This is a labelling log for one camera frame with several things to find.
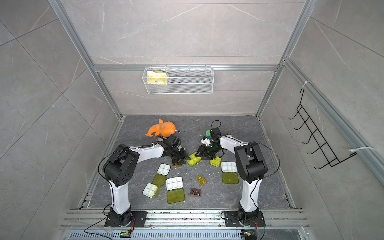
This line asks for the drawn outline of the green lid six-cell pillbox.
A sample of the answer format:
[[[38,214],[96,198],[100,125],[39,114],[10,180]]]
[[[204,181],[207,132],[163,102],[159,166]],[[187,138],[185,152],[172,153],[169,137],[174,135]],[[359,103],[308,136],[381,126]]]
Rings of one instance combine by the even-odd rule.
[[[190,167],[195,166],[197,163],[201,161],[201,157],[196,157],[196,153],[193,153],[189,156],[189,160],[187,160],[187,163]]]

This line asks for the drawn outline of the small yellow clear pillbox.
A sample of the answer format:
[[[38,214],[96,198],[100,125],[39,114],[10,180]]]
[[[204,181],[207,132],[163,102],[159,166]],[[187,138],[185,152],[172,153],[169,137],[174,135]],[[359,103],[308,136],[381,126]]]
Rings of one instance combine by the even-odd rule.
[[[198,181],[200,186],[204,186],[207,183],[207,181],[206,181],[206,179],[204,178],[203,175],[197,176],[196,180]]]

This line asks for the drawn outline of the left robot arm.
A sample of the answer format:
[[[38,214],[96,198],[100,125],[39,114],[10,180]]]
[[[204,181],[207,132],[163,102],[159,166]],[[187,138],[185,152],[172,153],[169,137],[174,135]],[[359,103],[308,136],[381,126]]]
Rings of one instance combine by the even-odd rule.
[[[111,203],[106,206],[109,213],[105,214],[105,227],[135,227],[135,223],[143,225],[147,213],[132,213],[129,200],[129,182],[134,176],[138,163],[162,157],[171,158],[174,164],[185,164],[187,152],[182,141],[175,135],[158,136],[158,140],[150,145],[128,147],[120,144],[103,160],[100,161],[98,174],[109,184]]]

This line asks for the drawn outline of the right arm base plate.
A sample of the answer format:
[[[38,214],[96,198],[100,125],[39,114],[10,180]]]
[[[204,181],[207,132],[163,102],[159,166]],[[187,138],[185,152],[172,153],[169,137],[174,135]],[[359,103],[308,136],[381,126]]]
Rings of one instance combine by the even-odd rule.
[[[253,212],[238,211],[224,211],[224,221],[226,227],[265,227],[265,218],[262,211],[257,210]]]

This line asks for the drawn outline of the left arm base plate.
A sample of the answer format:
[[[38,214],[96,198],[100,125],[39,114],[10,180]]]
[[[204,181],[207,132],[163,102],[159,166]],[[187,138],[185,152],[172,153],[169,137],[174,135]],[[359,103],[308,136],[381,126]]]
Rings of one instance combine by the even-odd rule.
[[[104,224],[105,227],[113,227],[113,228],[124,228],[131,227],[134,224],[134,227],[143,228],[147,218],[146,211],[128,211],[122,215],[119,215],[112,211],[108,213],[106,222]]]

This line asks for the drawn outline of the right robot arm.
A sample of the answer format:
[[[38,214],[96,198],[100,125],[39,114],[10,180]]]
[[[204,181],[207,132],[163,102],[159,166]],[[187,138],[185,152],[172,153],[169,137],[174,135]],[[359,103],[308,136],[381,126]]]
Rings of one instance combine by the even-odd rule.
[[[267,178],[268,165],[258,142],[244,142],[232,135],[223,134],[219,127],[211,127],[201,139],[201,145],[194,154],[202,160],[218,159],[218,152],[229,151],[235,155],[234,162],[221,162],[223,173],[238,174],[242,179],[242,197],[238,211],[224,211],[226,227],[265,227],[265,218],[258,205],[259,189]]]

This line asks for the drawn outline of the small green pillbox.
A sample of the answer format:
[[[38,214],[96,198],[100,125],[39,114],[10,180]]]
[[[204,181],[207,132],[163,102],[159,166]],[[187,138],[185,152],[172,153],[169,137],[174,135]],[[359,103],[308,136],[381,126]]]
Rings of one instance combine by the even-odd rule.
[[[221,161],[222,161],[221,158],[215,158],[215,159],[210,161],[210,165],[218,168],[221,165]]]

